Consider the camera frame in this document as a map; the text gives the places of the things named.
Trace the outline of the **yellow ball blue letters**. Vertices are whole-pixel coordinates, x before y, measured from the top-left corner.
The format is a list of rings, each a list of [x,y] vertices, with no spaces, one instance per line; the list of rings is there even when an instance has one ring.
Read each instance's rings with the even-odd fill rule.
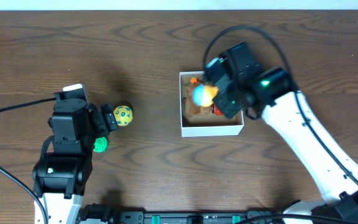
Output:
[[[113,111],[118,126],[127,126],[133,120],[133,111],[130,107],[122,105],[117,106]]]

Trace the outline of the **green round toy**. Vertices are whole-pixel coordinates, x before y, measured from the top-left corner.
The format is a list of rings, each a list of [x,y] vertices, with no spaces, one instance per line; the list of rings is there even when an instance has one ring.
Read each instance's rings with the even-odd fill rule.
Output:
[[[105,152],[108,147],[109,147],[109,140],[107,137],[97,138],[94,142],[93,151],[96,153],[102,153]]]

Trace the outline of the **red toy fire truck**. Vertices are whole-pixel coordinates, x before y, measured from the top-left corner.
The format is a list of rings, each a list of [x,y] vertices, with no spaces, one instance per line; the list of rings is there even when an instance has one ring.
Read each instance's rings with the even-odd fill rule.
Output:
[[[222,111],[215,104],[213,104],[211,106],[211,112],[212,112],[212,114],[215,114],[216,116],[222,116],[223,115]]]

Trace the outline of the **orange rubber duck toy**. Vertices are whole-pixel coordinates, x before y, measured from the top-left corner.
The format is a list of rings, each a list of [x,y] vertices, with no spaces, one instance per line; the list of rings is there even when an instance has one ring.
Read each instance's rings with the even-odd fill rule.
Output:
[[[209,107],[218,93],[218,87],[200,84],[193,90],[193,101],[197,106]]]

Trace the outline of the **brown plush capybara toy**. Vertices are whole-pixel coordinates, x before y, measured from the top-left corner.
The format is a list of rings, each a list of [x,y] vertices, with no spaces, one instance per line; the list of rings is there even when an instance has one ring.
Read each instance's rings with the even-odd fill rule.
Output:
[[[206,116],[211,112],[210,107],[198,106],[193,99],[193,92],[196,87],[200,86],[203,82],[196,76],[189,77],[189,80],[184,86],[185,96],[182,98],[182,105],[184,106],[184,115],[187,118],[193,116]]]

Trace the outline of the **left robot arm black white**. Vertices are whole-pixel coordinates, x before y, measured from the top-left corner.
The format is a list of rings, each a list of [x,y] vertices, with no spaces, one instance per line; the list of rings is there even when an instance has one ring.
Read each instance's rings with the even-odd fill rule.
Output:
[[[47,223],[74,223],[93,170],[94,144],[117,129],[116,120],[110,104],[97,109],[72,98],[57,101],[48,122],[53,136],[45,140],[32,172],[43,206],[39,213]]]

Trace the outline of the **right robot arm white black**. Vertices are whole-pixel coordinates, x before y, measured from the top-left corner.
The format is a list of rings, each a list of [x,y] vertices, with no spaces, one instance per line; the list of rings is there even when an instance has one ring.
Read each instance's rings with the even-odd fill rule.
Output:
[[[205,68],[219,88],[216,104],[256,109],[296,154],[312,176],[322,200],[296,202],[270,219],[282,223],[358,223],[358,164],[333,139],[312,112],[288,70],[263,72],[216,58]]]

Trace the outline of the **white cardboard box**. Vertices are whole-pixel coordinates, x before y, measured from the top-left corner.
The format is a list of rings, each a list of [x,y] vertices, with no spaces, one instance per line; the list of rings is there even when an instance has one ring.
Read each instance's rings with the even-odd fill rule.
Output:
[[[206,137],[206,136],[236,136],[244,127],[244,115],[238,112],[232,119],[227,119],[223,115],[216,115],[209,109],[209,114],[193,115],[185,114],[185,102],[187,97],[186,87],[190,84],[191,78],[201,78],[203,72],[180,72],[180,127],[181,136]]]

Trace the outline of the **black rail bottom edge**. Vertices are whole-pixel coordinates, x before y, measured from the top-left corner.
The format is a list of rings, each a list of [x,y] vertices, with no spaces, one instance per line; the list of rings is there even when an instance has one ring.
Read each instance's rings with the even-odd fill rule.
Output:
[[[113,207],[91,204],[82,208],[76,223],[110,224],[207,224],[238,223],[263,215],[276,215],[272,209],[251,209],[239,211],[147,211],[140,207]]]

